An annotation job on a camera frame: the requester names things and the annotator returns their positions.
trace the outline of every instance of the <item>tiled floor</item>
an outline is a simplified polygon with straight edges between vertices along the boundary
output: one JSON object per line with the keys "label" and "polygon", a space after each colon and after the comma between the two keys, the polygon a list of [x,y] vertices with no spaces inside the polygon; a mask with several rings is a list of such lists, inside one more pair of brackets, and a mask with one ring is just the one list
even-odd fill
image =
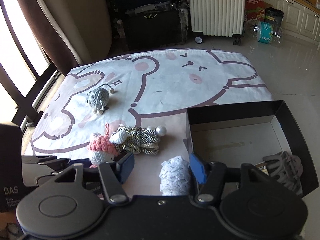
{"label": "tiled floor", "polygon": [[[316,45],[290,36],[283,40],[280,48],[247,37],[243,39],[241,47],[234,46],[232,38],[205,37],[202,44],[196,44],[190,37],[187,44],[168,48],[222,49],[245,55],[265,81],[274,99],[285,100],[289,106],[320,174],[320,52]],[[121,50],[113,45],[109,56],[120,54],[123,54]],[[309,209],[305,228],[307,240],[318,239],[320,235],[319,200],[320,189],[304,198]]]}

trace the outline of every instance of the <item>trash can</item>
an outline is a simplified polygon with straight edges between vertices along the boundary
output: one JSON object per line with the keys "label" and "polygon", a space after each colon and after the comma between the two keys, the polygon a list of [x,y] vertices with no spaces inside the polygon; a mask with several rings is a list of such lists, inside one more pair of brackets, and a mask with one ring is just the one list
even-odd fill
{"label": "trash can", "polygon": [[283,20],[283,15],[283,11],[270,7],[266,9],[264,21],[280,27]]}

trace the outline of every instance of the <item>screw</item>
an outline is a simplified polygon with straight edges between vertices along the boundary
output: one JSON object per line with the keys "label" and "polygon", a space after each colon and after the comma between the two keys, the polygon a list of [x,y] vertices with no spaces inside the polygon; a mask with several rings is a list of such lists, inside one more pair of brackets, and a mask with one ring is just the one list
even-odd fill
{"label": "screw", "polygon": [[122,195],[122,194],[116,194],[116,195],[112,195],[110,200],[113,202],[113,203],[116,203],[116,204],[121,204],[121,203],[124,203],[128,200],[127,196],[125,195]]}
{"label": "screw", "polygon": [[159,200],[159,201],[158,201],[158,205],[159,205],[159,206],[165,205],[165,201],[164,201],[164,200]]}
{"label": "screw", "polygon": [[213,199],[213,196],[210,194],[200,194],[198,196],[198,200],[203,203],[211,202]]}

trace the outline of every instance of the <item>red cardboard box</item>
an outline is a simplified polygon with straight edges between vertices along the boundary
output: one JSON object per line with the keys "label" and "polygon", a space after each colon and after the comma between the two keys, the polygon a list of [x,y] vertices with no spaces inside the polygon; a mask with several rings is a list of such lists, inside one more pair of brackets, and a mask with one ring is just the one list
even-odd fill
{"label": "red cardboard box", "polygon": [[264,21],[266,9],[269,7],[272,7],[272,5],[262,0],[245,0],[245,21],[250,19]]}

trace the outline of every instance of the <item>white appliance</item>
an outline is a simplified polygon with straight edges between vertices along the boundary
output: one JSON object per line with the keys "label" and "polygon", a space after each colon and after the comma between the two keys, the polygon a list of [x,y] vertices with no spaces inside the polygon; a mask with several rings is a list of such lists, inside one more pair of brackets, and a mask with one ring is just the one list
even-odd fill
{"label": "white appliance", "polygon": [[244,0],[190,0],[193,32],[228,36],[242,34]]}

